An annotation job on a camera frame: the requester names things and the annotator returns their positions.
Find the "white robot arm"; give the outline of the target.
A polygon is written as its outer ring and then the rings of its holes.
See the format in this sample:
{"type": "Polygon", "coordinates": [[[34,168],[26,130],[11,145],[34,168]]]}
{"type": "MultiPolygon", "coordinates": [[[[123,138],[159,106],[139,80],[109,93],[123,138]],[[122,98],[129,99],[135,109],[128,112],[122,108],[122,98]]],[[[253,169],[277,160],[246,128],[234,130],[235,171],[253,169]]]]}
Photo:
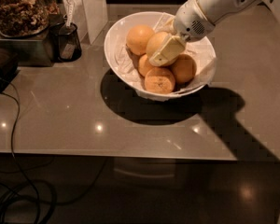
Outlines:
{"type": "Polygon", "coordinates": [[[225,18],[264,3],[280,24],[280,0],[188,0],[168,20],[162,30],[168,32],[149,61],[164,66],[186,48],[187,42],[203,39],[225,18]]]}

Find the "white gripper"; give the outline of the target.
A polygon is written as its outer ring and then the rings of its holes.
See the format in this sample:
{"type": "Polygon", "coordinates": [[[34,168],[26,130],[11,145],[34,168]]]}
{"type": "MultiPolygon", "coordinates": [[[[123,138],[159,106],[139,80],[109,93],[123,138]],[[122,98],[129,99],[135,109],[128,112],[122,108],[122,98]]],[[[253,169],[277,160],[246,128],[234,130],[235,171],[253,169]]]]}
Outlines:
{"type": "Polygon", "coordinates": [[[188,0],[162,26],[164,32],[170,33],[161,46],[149,58],[154,66],[165,66],[172,62],[186,48],[186,42],[203,39],[215,29],[215,25],[207,19],[198,4],[198,0],[188,0]]]}

